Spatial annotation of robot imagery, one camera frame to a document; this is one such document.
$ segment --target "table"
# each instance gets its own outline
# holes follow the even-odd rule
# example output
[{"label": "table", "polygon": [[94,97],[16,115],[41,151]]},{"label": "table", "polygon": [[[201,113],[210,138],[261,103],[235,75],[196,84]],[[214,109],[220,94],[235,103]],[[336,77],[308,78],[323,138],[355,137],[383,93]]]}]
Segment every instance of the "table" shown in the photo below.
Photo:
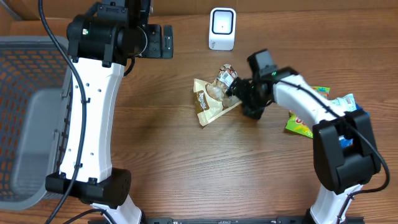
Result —
[{"label": "table", "polygon": [[[238,14],[231,52],[208,49],[208,21],[207,15],[151,17],[150,23],[174,26],[174,58],[137,59],[122,81],[111,153],[115,167],[131,171],[133,202],[149,217],[304,215],[320,183],[311,139],[284,131],[287,110],[272,105],[253,121],[235,108],[205,128],[194,112],[194,78],[211,82],[224,63],[248,78],[247,56],[268,48],[279,67],[290,65],[310,85],[330,87],[331,98],[354,93],[370,112],[391,184],[356,197],[348,214],[365,216],[366,223],[397,223],[398,9]],[[51,20],[50,26],[65,36],[69,22]],[[46,33],[39,21],[25,21],[13,23],[11,35]],[[381,172],[365,188],[383,181]],[[0,222],[43,223],[57,203],[2,211]],[[54,223],[87,209],[70,198]]]}]

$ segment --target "brown snack bag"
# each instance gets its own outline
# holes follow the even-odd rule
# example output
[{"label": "brown snack bag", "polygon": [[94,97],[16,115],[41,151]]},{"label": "brown snack bag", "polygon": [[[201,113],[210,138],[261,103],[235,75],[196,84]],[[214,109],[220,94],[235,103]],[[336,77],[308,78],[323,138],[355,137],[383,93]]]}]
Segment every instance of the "brown snack bag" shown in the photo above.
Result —
[{"label": "brown snack bag", "polygon": [[225,64],[221,66],[213,83],[193,80],[195,111],[202,126],[206,126],[241,103],[236,96],[229,97],[225,94],[236,77],[238,74],[234,68]]}]

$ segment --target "gray plastic bin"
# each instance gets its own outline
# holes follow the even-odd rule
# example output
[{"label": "gray plastic bin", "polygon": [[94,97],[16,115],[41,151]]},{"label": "gray plastic bin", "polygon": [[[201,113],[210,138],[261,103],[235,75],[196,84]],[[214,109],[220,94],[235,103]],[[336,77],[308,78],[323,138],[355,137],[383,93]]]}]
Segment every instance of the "gray plastic bin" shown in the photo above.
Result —
[{"label": "gray plastic bin", "polygon": [[60,196],[46,192],[44,182],[65,152],[71,80],[49,37],[0,37],[0,209]]}]

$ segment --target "wooden tabletop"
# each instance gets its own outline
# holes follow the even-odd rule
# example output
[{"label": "wooden tabletop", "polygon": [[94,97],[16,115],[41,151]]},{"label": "wooden tabletop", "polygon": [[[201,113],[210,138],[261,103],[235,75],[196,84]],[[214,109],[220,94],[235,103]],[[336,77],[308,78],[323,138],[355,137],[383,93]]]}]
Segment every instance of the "wooden tabletop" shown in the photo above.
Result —
[{"label": "wooden tabletop", "polygon": [[[68,23],[50,25],[65,35]],[[370,112],[391,184],[357,196],[348,214],[367,223],[398,222],[398,9],[238,14],[230,52],[209,50],[209,16],[151,17],[150,23],[174,26],[174,58],[137,59],[119,89],[111,142],[113,166],[131,171],[130,195],[147,216],[304,215],[314,203],[320,183],[312,140],[284,131],[286,109],[272,105],[254,121],[239,107],[205,128],[195,114],[194,78],[212,82],[224,63],[248,78],[247,56],[268,48],[280,67],[290,65],[310,85],[330,87],[331,98],[353,93]],[[45,35],[39,21],[13,23],[11,35],[29,34]],[[384,178],[375,175],[365,189]],[[57,202],[2,211],[0,222],[43,223]],[[70,198],[55,223],[87,209]]]}]

